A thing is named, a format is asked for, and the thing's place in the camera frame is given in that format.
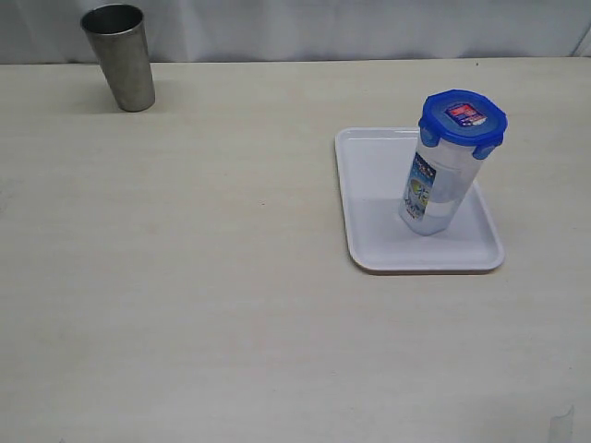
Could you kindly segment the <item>clear tall plastic container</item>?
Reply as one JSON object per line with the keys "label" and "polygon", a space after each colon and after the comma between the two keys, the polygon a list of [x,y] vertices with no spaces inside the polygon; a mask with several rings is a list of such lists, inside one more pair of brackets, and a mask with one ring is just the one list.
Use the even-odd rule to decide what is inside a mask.
{"label": "clear tall plastic container", "polygon": [[419,138],[399,205],[399,215],[420,235],[446,230],[479,172],[475,148],[443,138],[430,147]]}

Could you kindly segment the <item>blue snap-lock lid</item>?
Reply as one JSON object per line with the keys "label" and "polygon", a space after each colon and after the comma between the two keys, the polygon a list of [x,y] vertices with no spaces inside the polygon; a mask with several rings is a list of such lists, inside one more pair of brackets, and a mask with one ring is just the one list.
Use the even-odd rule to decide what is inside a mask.
{"label": "blue snap-lock lid", "polygon": [[443,140],[472,148],[472,156],[482,161],[502,144],[508,119],[484,95],[469,90],[447,90],[426,98],[418,127],[424,146],[435,148]]}

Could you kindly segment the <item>stainless steel tumbler cup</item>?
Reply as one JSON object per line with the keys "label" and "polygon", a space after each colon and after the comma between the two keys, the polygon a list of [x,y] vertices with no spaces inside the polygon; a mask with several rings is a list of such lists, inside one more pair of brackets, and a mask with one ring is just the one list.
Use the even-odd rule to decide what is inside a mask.
{"label": "stainless steel tumbler cup", "polygon": [[141,112],[155,103],[144,14],[136,6],[109,4],[80,20],[118,107]]}

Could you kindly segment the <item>white rectangular plastic tray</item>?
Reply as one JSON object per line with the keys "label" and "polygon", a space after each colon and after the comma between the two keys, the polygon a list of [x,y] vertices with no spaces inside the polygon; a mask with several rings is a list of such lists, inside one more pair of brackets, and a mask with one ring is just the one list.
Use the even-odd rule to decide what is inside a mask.
{"label": "white rectangular plastic tray", "polygon": [[351,259],[371,274],[497,269],[505,251],[477,184],[443,232],[416,234],[399,216],[417,134],[415,128],[349,127],[336,135],[334,150]]}

